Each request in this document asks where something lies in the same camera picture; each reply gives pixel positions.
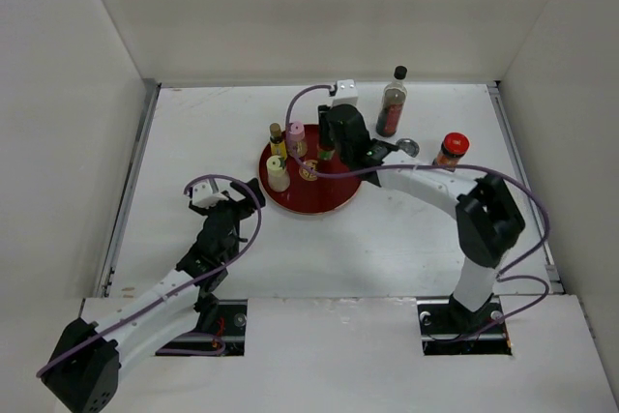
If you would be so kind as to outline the grey-lid pepper grinder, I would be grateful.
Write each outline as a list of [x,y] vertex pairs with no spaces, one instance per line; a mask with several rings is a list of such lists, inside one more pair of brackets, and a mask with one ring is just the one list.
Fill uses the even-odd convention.
[[417,158],[420,153],[419,144],[411,138],[401,138],[396,143],[399,150],[411,158]]

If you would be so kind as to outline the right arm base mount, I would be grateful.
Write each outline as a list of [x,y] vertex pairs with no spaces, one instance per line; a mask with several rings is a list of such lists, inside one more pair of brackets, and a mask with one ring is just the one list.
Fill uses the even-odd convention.
[[474,313],[451,298],[420,299],[416,308],[426,356],[512,355],[497,297]]

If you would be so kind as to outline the yellow-lid spice shaker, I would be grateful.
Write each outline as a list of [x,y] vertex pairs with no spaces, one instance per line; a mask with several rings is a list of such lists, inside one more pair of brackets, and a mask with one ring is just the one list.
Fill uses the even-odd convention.
[[274,192],[285,192],[290,186],[290,178],[287,172],[286,160],[273,155],[265,162],[267,182]]

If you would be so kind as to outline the green-label sauce bottle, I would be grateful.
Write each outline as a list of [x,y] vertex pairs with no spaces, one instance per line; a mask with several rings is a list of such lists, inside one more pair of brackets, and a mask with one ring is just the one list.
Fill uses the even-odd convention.
[[318,172],[328,173],[331,170],[334,154],[335,147],[331,143],[318,141],[316,153]]

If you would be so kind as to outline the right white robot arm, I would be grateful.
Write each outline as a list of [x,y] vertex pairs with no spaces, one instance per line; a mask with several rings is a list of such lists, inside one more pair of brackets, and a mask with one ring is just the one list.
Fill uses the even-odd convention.
[[484,319],[504,255],[525,228],[505,181],[492,173],[472,180],[435,165],[415,167],[401,148],[371,138],[362,114],[352,104],[321,105],[318,121],[320,133],[357,178],[408,194],[456,221],[464,262],[449,298],[448,316],[461,332],[473,330]]

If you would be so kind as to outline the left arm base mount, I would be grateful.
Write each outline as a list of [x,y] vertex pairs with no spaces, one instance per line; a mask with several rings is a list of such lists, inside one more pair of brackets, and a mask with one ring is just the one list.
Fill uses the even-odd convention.
[[216,311],[201,316],[193,330],[169,342],[156,355],[244,356],[248,309],[247,300],[221,300]]

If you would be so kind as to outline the dark soy sauce bottle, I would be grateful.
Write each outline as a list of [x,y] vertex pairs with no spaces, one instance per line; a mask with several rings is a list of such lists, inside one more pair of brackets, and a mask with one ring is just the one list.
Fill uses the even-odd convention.
[[384,88],[381,109],[375,126],[376,132],[383,137],[391,137],[397,132],[399,119],[407,98],[407,89],[404,85],[406,76],[407,68],[397,66],[394,70],[393,80]]

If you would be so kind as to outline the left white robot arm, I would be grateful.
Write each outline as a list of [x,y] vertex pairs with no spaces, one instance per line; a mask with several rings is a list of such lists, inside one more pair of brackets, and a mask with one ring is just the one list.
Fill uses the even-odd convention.
[[191,210],[204,222],[180,261],[153,287],[106,317],[79,317],[63,330],[38,378],[71,412],[100,412],[116,394],[123,377],[179,336],[207,334],[217,323],[214,292],[228,267],[252,245],[240,224],[260,217],[265,197],[257,179],[230,178],[232,198],[216,189],[218,175],[186,186]]

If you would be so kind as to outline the small yellow-label oil bottle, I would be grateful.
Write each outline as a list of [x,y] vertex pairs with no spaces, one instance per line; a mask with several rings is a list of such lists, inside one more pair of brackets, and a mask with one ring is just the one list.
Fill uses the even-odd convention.
[[279,123],[272,123],[269,127],[270,132],[270,150],[272,156],[287,159],[287,149],[285,138]]

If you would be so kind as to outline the pink-lid spice shaker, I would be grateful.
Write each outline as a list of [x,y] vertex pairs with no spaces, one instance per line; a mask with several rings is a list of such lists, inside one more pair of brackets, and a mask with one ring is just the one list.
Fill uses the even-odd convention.
[[305,125],[299,121],[291,122],[286,137],[288,153],[302,159],[308,151]]

